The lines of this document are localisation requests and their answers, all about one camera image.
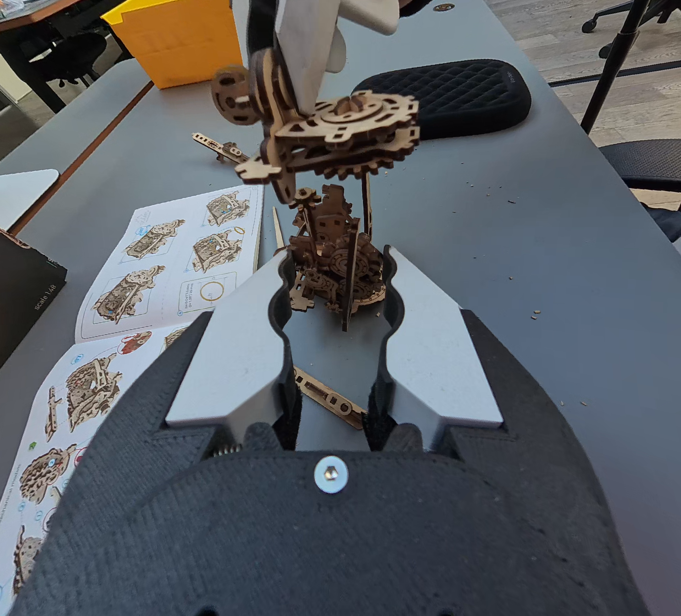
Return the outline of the yellow plastic bin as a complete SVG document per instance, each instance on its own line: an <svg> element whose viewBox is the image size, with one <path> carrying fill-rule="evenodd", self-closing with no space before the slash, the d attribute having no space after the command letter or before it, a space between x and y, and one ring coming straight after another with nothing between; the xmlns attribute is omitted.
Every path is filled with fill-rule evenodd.
<svg viewBox="0 0 681 616"><path fill-rule="evenodd" d="M159 89L243 62L230 0L126 0L103 14Z"/></svg>

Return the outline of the black stand pole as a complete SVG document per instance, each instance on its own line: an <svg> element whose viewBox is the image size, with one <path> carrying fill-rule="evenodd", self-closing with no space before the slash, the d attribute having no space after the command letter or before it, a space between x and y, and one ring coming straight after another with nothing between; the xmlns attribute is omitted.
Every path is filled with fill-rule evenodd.
<svg viewBox="0 0 681 616"><path fill-rule="evenodd" d="M650 0L634 0L634 5L628 11L621 30L611 44L602 74L581 121L581 127L586 134L591 133L609 90L639 34L639 24L649 3Z"/></svg>

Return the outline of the black mesh chair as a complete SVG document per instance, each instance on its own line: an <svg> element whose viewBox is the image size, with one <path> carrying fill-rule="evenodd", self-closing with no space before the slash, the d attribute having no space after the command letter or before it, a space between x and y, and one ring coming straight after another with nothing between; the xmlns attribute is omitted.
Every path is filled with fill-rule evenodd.
<svg viewBox="0 0 681 616"><path fill-rule="evenodd" d="M601 153L630 189L680 192L680 140L611 144Z"/></svg>

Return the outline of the grey desk with brown edge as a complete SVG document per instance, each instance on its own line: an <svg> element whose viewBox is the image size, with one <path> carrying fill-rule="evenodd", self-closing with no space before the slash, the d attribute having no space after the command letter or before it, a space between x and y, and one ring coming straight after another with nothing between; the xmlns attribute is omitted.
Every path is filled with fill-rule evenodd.
<svg viewBox="0 0 681 616"><path fill-rule="evenodd" d="M1 213L8 214L14 205L15 217L1 227L13 234L25 227L152 86L136 59L124 60L7 155L1 161L1 175L27 172L28 181L34 182L48 169L53 183L49 187L43 183L27 199L17 199L3 189Z"/></svg>

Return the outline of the black office chair base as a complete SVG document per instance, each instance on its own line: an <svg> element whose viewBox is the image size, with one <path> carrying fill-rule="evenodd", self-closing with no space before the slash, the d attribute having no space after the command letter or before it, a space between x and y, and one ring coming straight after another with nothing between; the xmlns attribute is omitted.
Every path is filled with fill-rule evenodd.
<svg viewBox="0 0 681 616"><path fill-rule="evenodd" d="M597 21L601 16L616 15L621 12L628 12L634 5L634 1L630 0L623 4L618 4L596 12L593 17L587 20L582 26L583 33L591 33L597 26ZM645 14L642 16L639 27L649 22L654 17L657 17L658 24L664 24L668 21L671 13L680 10L680 0L650 0Z"/></svg>

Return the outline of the white rounded board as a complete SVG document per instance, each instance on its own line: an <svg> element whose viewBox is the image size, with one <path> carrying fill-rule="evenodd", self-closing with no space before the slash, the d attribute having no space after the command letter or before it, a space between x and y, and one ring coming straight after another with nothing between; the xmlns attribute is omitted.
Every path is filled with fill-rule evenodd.
<svg viewBox="0 0 681 616"><path fill-rule="evenodd" d="M1 229L6 232L55 185L56 169L1 175Z"/></svg>

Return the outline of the black office chair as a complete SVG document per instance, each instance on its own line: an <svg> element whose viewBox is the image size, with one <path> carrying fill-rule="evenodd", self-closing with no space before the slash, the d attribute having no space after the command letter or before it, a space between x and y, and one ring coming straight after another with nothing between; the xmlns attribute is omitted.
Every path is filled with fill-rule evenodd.
<svg viewBox="0 0 681 616"><path fill-rule="evenodd" d="M97 32L81 33L55 44L51 51L42 58L30 62L46 81L59 81L59 87L66 82L77 85L77 80L84 82L84 76L93 81L98 79L94 70L95 61L106 50L107 41Z"/></svg>

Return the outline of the wooden gear puzzle model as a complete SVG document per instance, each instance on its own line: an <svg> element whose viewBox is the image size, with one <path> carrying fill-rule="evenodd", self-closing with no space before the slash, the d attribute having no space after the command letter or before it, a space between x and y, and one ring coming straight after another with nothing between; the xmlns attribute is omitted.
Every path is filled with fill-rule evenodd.
<svg viewBox="0 0 681 616"><path fill-rule="evenodd" d="M295 265L295 283L290 290L294 311L315 306L315 297L326 308L341 315L342 329L348 331L351 315L361 306L382 301L386 287L382 279L383 256L372 245L372 214L369 174L362 176L364 220L351 216L339 185L324 185L320 196L315 189L297 189L289 208L297 209L296 236L288 250Z"/></svg>

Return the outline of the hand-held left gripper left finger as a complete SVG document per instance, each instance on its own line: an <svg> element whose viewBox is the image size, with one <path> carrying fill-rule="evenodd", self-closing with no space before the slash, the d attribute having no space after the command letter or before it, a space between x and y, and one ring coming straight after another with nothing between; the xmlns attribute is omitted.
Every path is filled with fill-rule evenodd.
<svg viewBox="0 0 681 616"><path fill-rule="evenodd" d="M290 342L295 281L292 253L283 250L216 306L166 416L171 427L221 424L243 443L253 423L272 425L294 450L302 395Z"/></svg>

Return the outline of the wooden lever part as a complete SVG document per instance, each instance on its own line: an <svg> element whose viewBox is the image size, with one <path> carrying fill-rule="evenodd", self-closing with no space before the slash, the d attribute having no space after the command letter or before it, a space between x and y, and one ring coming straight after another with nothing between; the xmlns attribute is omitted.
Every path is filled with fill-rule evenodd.
<svg viewBox="0 0 681 616"><path fill-rule="evenodd" d="M206 147L213 152L216 153L217 155L217 160L220 162L229 162L233 164L242 164L246 161L249 160L249 155L245 154L241 149L237 147L237 145L233 142L227 142L227 143L218 143L217 141L214 141L213 139L201 134L201 133L193 133L192 134L192 139L196 142L202 145L203 147Z"/></svg>

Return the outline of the wooden gear disc assembly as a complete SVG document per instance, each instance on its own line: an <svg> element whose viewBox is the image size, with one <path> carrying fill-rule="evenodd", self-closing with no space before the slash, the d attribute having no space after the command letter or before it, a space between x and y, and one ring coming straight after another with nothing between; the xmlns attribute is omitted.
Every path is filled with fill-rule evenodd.
<svg viewBox="0 0 681 616"><path fill-rule="evenodd" d="M286 204L294 201L298 172L340 180L376 175L404 160L420 140L419 103L412 95L364 90L317 101L311 113L301 113L272 49L256 52L249 69L219 70L211 90L225 119L263 126L260 151L236 166L237 175L246 184L271 183Z"/></svg>

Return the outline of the instruction booklet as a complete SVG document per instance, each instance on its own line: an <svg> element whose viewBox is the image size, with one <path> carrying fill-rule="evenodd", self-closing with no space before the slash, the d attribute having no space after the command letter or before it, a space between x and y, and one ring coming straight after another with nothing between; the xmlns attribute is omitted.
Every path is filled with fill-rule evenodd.
<svg viewBox="0 0 681 616"><path fill-rule="evenodd" d="M135 211L82 301L75 344L39 387L1 500L1 614L30 576L76 466L140 374L257 268L264 191Z"/></svg>

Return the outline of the black product box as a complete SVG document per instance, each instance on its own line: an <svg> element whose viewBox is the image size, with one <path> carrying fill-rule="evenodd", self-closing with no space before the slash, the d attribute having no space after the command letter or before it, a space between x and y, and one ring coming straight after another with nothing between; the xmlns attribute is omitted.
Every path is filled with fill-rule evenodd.
<svg viewBox="0 0 681 616"><path fill-rule="evenodd" d="M67 270L1 230L1 365L66 283Z"/></svg>

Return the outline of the flat wooden strip with holes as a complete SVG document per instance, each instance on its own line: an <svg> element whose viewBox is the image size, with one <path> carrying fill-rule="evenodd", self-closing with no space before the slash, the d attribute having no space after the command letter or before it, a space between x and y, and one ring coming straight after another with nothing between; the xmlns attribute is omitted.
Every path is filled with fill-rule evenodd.
<svg viewBox="0 0 681 616"><path fill-rule="evenodd" d="M365 409L298 367L294 367L294 374L295 382L302 394L325 407L354 429L363 429L362 418L366 414Z"/></svg>

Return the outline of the black quilted wrist rest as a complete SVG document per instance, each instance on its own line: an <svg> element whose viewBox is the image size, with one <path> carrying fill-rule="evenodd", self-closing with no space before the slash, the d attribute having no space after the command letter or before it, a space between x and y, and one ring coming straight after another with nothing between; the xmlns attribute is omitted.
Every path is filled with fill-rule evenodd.
<svg viewBox="0 0 681 616"><path fill-rule="evenodd" d="M515 67L472 59L384 72L354 91L412 95L419 102L420 140L506 130L528 116L531 93Z"/></svg>

